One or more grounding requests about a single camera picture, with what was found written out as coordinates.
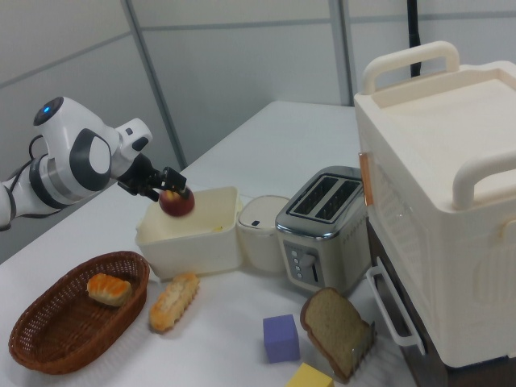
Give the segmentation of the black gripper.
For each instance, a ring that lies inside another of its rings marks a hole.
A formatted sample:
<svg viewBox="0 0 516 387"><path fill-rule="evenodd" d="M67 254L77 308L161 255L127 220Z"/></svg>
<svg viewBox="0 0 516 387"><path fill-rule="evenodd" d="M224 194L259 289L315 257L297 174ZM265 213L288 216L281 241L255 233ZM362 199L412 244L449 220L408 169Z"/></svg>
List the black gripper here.
<svg viewBox="0 0 516 387"><path fill-rule="evenodd" d="M129 194L143 196L158 202L161 190L172 191L182 198L188 199L190 189L187 179L170 167L163 171L155 169L152 162L143 154L139 154L129 169L116 178L118 185Z"/></svg>

